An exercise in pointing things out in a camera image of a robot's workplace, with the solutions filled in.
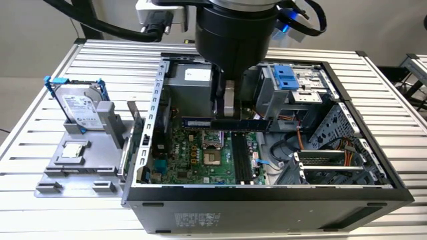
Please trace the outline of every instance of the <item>metal chassis frame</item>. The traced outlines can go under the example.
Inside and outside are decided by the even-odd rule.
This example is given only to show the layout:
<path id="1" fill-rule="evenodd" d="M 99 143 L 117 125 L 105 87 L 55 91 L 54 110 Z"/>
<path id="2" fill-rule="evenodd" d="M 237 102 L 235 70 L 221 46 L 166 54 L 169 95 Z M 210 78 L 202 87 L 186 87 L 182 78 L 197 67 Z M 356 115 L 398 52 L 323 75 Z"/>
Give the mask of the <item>metal chassis frame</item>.
<path id="1" fill-rule="evenodd" d="M 169 186 L 169 187 L 150 187 L 142 186 L 137 183 L 135 176 L 129 175 L 126 191 L 123 193 L 122 204 L 127 207 L 138 208 L 159 208 L 163 207 L 166 203 L 179 201 L 185 202 L 258 202 L 258 201 L 366 201 L 368 206 L 381 206 L 384 209 L 380 212 L 373 212 L 369 215 L 362 216 L 346 227 L 341 228 L 337 225 L 325 226 L 323 231 L 349 231 L 361 227 L 368 222 L 373 221 L 382 215 L 393 212 L 402 206 L 408 205 L 414 201 L 414 197 L 406 188 L 402 179 L 386 157 L 385 152 L 373 136 L 373 133 L 364 121 L 353 101 L 348 93 L 348 90 L 341 83 L 333 68 L 327 62 L 323 61 L 299 61 L 321 64 L 329 78 L 331 79 L 333 85 L 339 92 L 341 101 L 345 103 L 353 118 L 360 126 L 361 135 L 366 139 L 372 146 L 372 149 L 377 155 L 377 158 L 384 166 L 388 173 L 388 178 L 390 179 L 390 184 L 394 188 L 229 188 L 229 187 L 183 187 L 183 186 Z M 161 61 L 158 76 L 155 81 L 154 96 L 151 100 L 151 109 L 149 112 L 149 120 L 146 122 L 146 128 L 151 130 L 154 126 L 154 116 L 158 111 L 158 99 L 162 94 L 163 80 L 166 72 L 169 72 L 170 65 L 169 62 Z M 137 161 L 146 162 L 150 153 L 151 138 L 150 143 L 142 144 L 141 150 L 138 152 Z M 388 204 L 386 201 L 393 201 L 396 204 Z M 157 233 L 171 233 L 171 230 L 162 229 Z"/>

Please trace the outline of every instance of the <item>white label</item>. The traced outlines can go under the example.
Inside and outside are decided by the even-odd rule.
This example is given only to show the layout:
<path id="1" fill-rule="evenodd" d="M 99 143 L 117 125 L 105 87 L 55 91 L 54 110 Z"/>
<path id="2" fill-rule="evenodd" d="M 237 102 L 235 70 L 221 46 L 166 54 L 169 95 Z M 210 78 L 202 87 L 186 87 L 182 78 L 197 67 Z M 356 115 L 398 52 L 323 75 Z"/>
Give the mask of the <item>white label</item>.
<path id="1" fill-rule="evenodd" d="M 211 69 L 190 68 L 186 70 L 186 81 L 206 81 L 211 80 Z"/>
<path id="2" fill-rule="evenodd" d="M 175 213 L 177 226 L 181 228 L 217 227 L 221 217 L 221 213 Z"/>
<path id="3" fill-rule="evenodd" d="M 211 126 L 211 122 L 209 121 L 189 121 L 187 122 L 189 126 L 203 126 L 203 127 L 210 127 Z"/>
<path id="4" fill-rule="evenodd" d="M 86 129 L 105 129 L 93 99 L 82 95 L 65 95 L 69 111 L 75 122 Z"/>

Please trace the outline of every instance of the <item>blue clip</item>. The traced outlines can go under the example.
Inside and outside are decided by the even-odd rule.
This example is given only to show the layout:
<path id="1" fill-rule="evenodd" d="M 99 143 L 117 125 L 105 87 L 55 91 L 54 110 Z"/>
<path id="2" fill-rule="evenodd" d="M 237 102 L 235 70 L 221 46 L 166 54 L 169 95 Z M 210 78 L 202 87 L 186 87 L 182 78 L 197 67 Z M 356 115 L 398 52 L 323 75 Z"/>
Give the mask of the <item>blue clip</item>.
<path id="1" fill-rule="evenodd" d="M 55 91 L 53 89 L 51 82 L 50 82 L 51 81 L 51 76 L 46 76 L 43 81 L 45 81 L 45 86 L 46 86 L 49 92 L 51 93 L 53 98 L 55 98 L 57 95 L 55 95 Z"/>
<path id="2" fill-rule="evenodd" d="M 295 78 L 291 66 L 274 65 L 274 77 L 278 80 L 282 90 L 298 90 L 301 88 L 299 81 Z"/>
<path id="3" fill-rule="evenodd" d="M 267 165 L 270 165 L 270 162 L 266 161 L 266 160 L 257 159 L 255 161 L 257 161 L 258 163 L 261 163 L 261 164 L 267 164 Z"/>
<path id="4" fill-rule="evenodd" d="M 62 102 L 61 102 L 59 98 L 57 97 L 57 94 L 55 94 L 55 91 L 54 91 L 54 88 L 53 88 L 53 85 L 51 85 L 51 76 L 46 76 L 45 79 L 43 79 L 43 81 L 45 81 L 45 86 L 46 86 L 49 92 L 51 93 L 53 98 L 55 98 L 55 100 L 57 100 L 57 102 L 58 102 L 58 104 L 59 104 L 59 107 L 61 107 L 63 113 L 66 114 L 67 122 L 71 123 L 73 120 L 70 119 L 70 117 L 69 117 L 69 115 L 67 115 L 67 112 L 66 112 L 66 110 L 65 110 L 65 107 L 63 107 L 63 105 L 62 105 Z"/>
<path id="5" fill-rule="evenodd" d="M 106 82 L 103 81 L 103 79 L 99 79 L 97 81 L 99 87 L 101 87 L 101 95 L 102 95 L 102 99 L 105 101 L 110 101 L 110 96 L 109 96 L 109 92 L 107 92 L 107 87 L 106 87 Z"/>
<path id="6" fill-rule="evenodd" d="M 51 81 L 51 84 L 67 84 L 70 83 L 70 78 L 65 78 L 65 77 L 57 77 L 54 78 L 54 80 Z"/>

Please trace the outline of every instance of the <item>robotic end effector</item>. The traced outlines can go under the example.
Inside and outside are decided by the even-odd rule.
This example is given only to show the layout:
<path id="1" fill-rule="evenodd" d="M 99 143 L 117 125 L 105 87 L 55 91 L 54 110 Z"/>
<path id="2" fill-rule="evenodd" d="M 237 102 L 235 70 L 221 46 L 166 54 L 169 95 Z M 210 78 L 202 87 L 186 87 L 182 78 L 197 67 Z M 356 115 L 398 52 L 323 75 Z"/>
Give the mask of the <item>robotic end effector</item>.
<path id="1" fill-rule="evenodd" d="M 150 13 L 143 31 L 138 32 L 87 16 L 65 0 L 43 1 L 93 29 L 138 42 L 161 42 L 163 34 L 170 33 L 171 24 L 179 19 L 171 10 L 175 8 L 159 9 Z M 287 16 L 286 12 L 291 10 L 309 18 L 293 0 L 153 0 L 157 6 L 181 6 L 185 9 L 189 6 L 197 7 L 197 49 L 215 65 L 211 101 L 217 119 L 241 120 L 238 96 L 243 74 L 265 59 L 278 24 L 286 24 L 310 36 L 318 36 L 326 31 L 327 20 L 321 6 L 313 0 L 305 1 L 318 14 L 321 30 L 305 26 Z"/>
<path id="2" fill-rule="evenodd" d="M 197 6 L 195 45 L 201 55 L 215 65 L 211 102 L 217 120 L 239 121 L 242 118 L 239 95 L 245 71 L 266 58 L 278 23 L 311 36 L 326 31 L 321 6 L 313 0 L 306 2 L 318 13 L 321 30 L 287 16 L 291 10 L 309 19 L 293 0 L 153 0 L 161 6 Z"/>

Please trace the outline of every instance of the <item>black cable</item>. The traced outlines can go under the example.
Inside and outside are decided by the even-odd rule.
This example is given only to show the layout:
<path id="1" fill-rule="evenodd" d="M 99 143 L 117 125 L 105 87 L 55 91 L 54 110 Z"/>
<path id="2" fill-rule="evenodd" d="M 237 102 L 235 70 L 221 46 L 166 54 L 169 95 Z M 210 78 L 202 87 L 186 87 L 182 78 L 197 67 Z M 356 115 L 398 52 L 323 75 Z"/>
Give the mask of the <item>black cable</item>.
<path id="1" fill-rule="evenodd" d="M 117 36 L 125 40 L 131 40 L 137 42 L 161 42 L 165 29 L 158 29 L 153 32 L 138 32 L 122 27 L 118 27 L 94 17 L 86 15 L 86 13 L 73 6 L 65 0 L 43 0 L 54 8 L 57 8 L 63 14 L 70 18 L 95 29 L 99 32 L 107 33 L 113 36 Z"/>
<path id="2" fill-rule="evenodd" d="M 267 165 L 273 168 L 273 170 L 282 171 L 282 169 L 275 168 L 275 165 L 273 163 L 269 163 Z"/>
<path id="3" fill-rule="evenodd" d="M 335 143 L 341 139 L 346 139 L 346 137 L 342 136 L 342 137 L 334 138 L 331 141 L 329 141 L 326 144 L 323 144 L 322 147 L 319 147 L 319 150 L 325 150 L 325 149 L 327 149 L 327 147 L 331 147 L 331 144 Z"/>
<path id="4" fill-rule="evenodd" d="M 2 132 L 6 132 L 6 133 L 9 133 L 9 134 L 11 133 L 9 130 L 5 130 L 3 128 L 0 128 L 0 131 L 2 131 Z"/>
<path id="5" fill-rule="evenodd" d="M 298 21 L 295 21 L 293 18 L 290 18 L 287 16 L 287 14 L 285 12 L 281 12 L 278 15 L 278 20 L 285 23 L 286 25 L 289 25 L 293 29 L 295 29 L 297 31 L 299 31 L 301 33 L 317 37 L 321 34 L 323 34 L 327 31 L 327 27 L 329 27 L 329 22 L 327 22 L 327 16 L 326 16 L 326 12 L 323 11 L 322 6 L 313 0 L 306 0 L 307 4 L 313 7 L 314 12 L 318 15 L 318 19 L 319 19 L 319 25 L 321 25 L 321 29 L 317 30 L 311 27 L 307 27 L 305 24 L 299 23 Z"/>
<path id="6" fill-rule="evenodd" d="M 309 131 L 309 129 L 306 129 L 305 131 L 301 132 L 302 135 L 309 135 L 309 134 L 311 134 L 311 133 L 313 133 L 313 132 Z M 273 157 L 277 161 L 279 161 L 279 162 L 287 162 L 289 160 L 291 160 L 291 158 L 289 157 L 289 155 L 287 155 L 286 153 L 285 153 L 285 155 L 287 156 L 289 159 L 283 159 L 283 158 L 281 158 L 281 157 L 278 157 L 278 156 L 275 155 L 275 148 L 278 148 L 282 144 L 285 144 L 286 147 L 287 147 L 293 152 L 298 152 L 298 151 L 301 150 L 299 148 L 294 147 L 294 146 L 290 145 L 290 143 L 289 143 L 289 140 L 290 140 L 293 137 L 295 137 L 295 136 L 297 136 L 297 131 L 289 132 L 289 133 L 285 135 L 285 138 L 281 139 L 279 141 L 277 141 L 277 142 L 271 145 L 269 152 L 270 152 L 271 157 Z"/>
<path id="7" fill-rule="evenodd" d="M 78 34 L 78 38 L 81 38 L 81 34 L 79 34 L 79 31 L 78 31 L 78 28 L 77 28 L 77 25 L 75 25 L 75 22 L 74 22 L 74 19 L 73 19 L 73 18 L 70 18 L 70 22 L 71 22 L 71 24 L 73 24 L 75 33 Z"/>

